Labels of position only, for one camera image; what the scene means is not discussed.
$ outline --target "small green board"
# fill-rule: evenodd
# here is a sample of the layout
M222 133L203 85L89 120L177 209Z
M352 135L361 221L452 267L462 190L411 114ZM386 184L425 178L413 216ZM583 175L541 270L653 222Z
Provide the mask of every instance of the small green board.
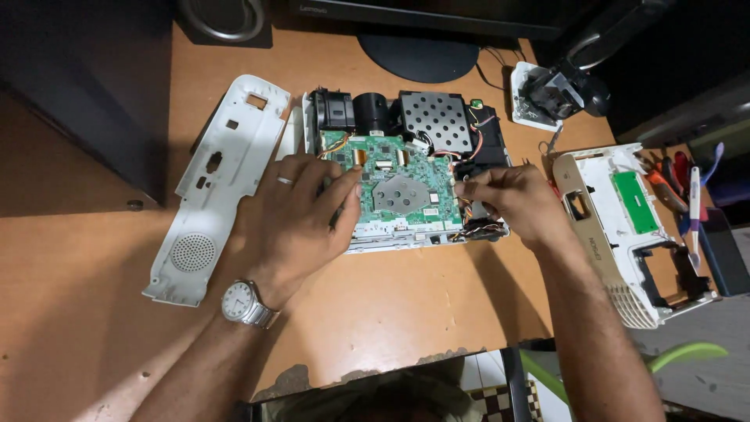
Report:
M620 200L625 204L625 209L628 210L635 233L644 234L658 230L659 226L638 183L638 174L626 171L615 173L610 178Z
M341 140L344 131L321 131L322 144L325 149ZM325 159L336 161L344 170L354 166L355 149L367 153L367 161L362 165L362 196L360 223L372 221L389 222L398 218L406 218L409 225L418 225L431 222L451 222L461 224L461 212L453 195L451 181L453 175L448 170L449 160L446 157L427 157L424 153L412 151L406 148L404 139L400 136L352 136L346 145L336 152L326 154ZM409 163L406 166L398 165L397 151L403 150L409 154ZM389 160L393 168L380 170L376 167L376 161ZM386 181L400 174L419 182L423 182L430 192L437 194L438 203L431 203L418 211L405 216L390 213L386 210L375 210L372 191L379 182Z

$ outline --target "metal watch band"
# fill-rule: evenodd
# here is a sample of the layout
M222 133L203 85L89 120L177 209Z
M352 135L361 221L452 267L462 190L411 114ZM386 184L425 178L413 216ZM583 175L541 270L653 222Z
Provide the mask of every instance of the metal watch band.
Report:
M264 306L260 302L260 295L258 294L258 287L252 280L239 279L235 282L242 282L250 286L253 294L255 295L255 303L250 306L250 311L244 316L239 322L243 324L256 325L264 330L267 330L276 321L279 316L279 312Z

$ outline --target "desk surface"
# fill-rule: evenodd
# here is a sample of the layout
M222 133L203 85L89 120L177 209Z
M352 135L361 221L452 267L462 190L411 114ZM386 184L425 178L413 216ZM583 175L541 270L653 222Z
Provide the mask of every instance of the desk surface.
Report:
M391 98L402 89L482 98L498 109L512 159L542 166L537 146L552 133L508 121L503 94L482 82L476 69L450 83L427 85L384 71L353 37L274 31L274 45L270 50L195 46L175 27L170 189L182 176L201 127L240 74L261 77L294 97L325 86ZM522 45L533 60L529 44ZM511 65L516 62L511 52L503 56ZM501 83L500 64L492 56L483 52L479 62L490 81ZM561 151L614 143L606 119L579 113L565 126ZM185 350L218 306L224 286L252 259L254 208L251 198L241 203L208 296L201 307L189 309L140 295L177 203L172 195L165 210L0 220L6 244L14 246L0 254L5 317L0 320L0 414L126 420ZM674 235L670 213L657 207ZM677 294L668 255L649 265L662 294ZM253 385L248 400L553 333L539 267L511 235L497 243L338 258L292 299L272 335L275 344L257 360L262 368L248 376Z

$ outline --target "scissors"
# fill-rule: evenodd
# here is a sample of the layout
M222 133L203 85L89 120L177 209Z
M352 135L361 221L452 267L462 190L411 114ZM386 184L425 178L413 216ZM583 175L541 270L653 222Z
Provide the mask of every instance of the scissors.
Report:
M550 155L550 154L557 154L557 150L555 149L555 143L557 142L557 138L560 137L560 132L563 131L563 125L560 125L559 128L557 128L557 131L554 135L552 135L552 139L549 142L542 141L539 143L539 152L541 152L544 155Z

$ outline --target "epson logo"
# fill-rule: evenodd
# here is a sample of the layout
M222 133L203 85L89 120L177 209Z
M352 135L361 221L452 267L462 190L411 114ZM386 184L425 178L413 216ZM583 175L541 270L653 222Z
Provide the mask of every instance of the epson logo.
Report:
M602 256L599 254L599 248L596 247L596 241L593 237L589 238L589 244L591 245L592 252L594 252L594 258L596 258L597 261L601 261Z
M311 8L309 6L303 6L303 5L299 5L299 11L301 11L301 12L313 12L315 14L327 14L328 13L328 11L326 9Z

